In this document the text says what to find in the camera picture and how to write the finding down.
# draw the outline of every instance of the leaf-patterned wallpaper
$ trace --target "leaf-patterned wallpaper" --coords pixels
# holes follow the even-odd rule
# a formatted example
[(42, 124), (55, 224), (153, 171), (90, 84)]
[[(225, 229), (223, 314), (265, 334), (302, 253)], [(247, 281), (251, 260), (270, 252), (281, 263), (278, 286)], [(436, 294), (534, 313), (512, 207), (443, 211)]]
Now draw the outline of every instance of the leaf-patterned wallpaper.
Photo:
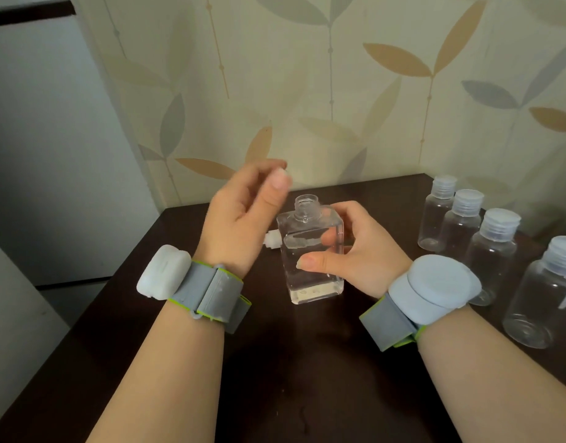
[(74, 0), (167, 207), (450, 172), (566, 231), (566, 0)]

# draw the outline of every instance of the dark brown table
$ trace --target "dark brown table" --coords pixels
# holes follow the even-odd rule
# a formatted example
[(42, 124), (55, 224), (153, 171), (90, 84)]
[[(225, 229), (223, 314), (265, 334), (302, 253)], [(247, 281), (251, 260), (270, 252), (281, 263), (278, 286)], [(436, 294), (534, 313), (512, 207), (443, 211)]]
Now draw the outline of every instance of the dark brown table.
[[(412, 175), (292, 193), (323, 203), (357, 200), (411, 258), (431, 178)], [(86, 440), (162, 303), (136, 293), (163, 244), (192, 253), (207, 204), (165, 210), (0, 420), (0, 442)], [(526, 265), (543, 248), (518, 235), (518, 258), (498, 301), (478, 308), (500, 320)], [(279, 251), (263, 249), (245, 279), (253, 306), (227, 336), (218, 442), (459, 441), (415, 345), (381, 353), (358, 320), (373, 301), (350, 285), (343, 295), (293, 305)], [(528, 353), (566, 383), (566, 336)]]

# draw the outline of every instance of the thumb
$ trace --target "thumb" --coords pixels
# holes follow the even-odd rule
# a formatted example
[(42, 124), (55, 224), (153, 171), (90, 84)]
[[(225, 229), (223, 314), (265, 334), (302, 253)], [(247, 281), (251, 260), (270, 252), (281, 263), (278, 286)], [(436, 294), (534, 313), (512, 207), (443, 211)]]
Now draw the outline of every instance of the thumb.
[(247, 217), (257, 227), (267, 229), (287, 198), (291, 177), (283, 168), (277, 168), (266, 178), (257, 197), (248, 210)]
[(310, 252), (301, 256), (297, 268), (306, 272), (330, 273), (345, 278), (349, 255), (333, 252)]

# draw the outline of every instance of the person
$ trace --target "person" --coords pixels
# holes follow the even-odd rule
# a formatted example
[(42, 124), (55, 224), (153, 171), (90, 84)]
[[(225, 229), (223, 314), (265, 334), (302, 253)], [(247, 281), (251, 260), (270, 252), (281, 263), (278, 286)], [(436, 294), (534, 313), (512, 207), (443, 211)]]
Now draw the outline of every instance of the person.
[[(286, 167), (271, 159), (235, 173), (209, 204), (193, 258), (243, 278), (287, 197)], [(357, 202), (333, 207), (353, 247), (308, 253), (300, 268), (381, 297), (412, 261)], [(223, 342), (222, 324), (166, 302), (87, 441), (213, 441)], [(465, 443), (566, 442), (566, 387), (469, 306), (430, 325), (418, 349)]]

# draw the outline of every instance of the person's left hand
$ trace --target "person's left hand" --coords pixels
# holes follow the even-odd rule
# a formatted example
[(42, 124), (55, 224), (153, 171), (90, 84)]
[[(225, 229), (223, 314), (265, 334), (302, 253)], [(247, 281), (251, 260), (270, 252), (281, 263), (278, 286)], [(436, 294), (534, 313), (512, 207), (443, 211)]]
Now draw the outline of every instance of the person's left hand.
[(265, 233), (287, 198), (284, 160), (247, 163), (214, 196), (194, 260), (223, 264), (243, 278), (261, 251)]

